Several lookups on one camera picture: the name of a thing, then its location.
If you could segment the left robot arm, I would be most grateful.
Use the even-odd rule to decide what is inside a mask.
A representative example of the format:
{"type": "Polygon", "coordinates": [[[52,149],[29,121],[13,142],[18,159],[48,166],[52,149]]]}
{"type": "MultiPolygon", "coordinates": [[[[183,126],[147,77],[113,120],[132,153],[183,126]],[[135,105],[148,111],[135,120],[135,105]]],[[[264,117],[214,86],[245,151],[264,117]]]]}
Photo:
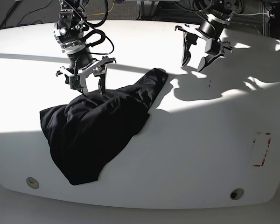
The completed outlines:
{"type": "Polygon", "coordinates": [[[175,30],[183,32],[183,67],[190,62],[190,47],[197,45],[199,38],[206,41],[204,52],[207,56],[201,58],[197,68],[198,72],[224,56],[226,50],[233,51],[231,43],[221,41],[220,35],[223,29],[230,24],[239,7],[237,0],[210,0],[208,4],[204,0],[194,0],[190,4],[190,8],[183,7],[178,3],[175,5],[187,12],[195,13],[202,19],[200,26],[192,31],[188,24],[175,27],[175,30]]]}

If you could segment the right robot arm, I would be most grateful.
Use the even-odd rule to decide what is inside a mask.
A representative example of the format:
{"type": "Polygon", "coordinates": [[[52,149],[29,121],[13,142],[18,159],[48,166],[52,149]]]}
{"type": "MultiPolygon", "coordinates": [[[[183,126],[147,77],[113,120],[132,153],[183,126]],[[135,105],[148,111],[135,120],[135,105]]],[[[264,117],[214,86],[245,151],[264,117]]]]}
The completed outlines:
{"type": "Polygon", "coordinates": [[[85,15],[86,0],[60,1],[60,14],[54,26],[54,37],[70,61],[68,68],[61,67],[56,76],[64,75],[66,84],[72,90],[79,91],[87,96],[89,91],[86,79],[90,74],[98,77],[98,90],[100,94],[106,93],[107,65],[114,63],[114,57],[109,58],[108,53],[100,53],[102,59],[94,58],[91,48],[110,41],[110,38],[98,28],[104,24],[109,12],[108,1],[104,1],[105,13],[98,23],[90,23],[85,15]]]}

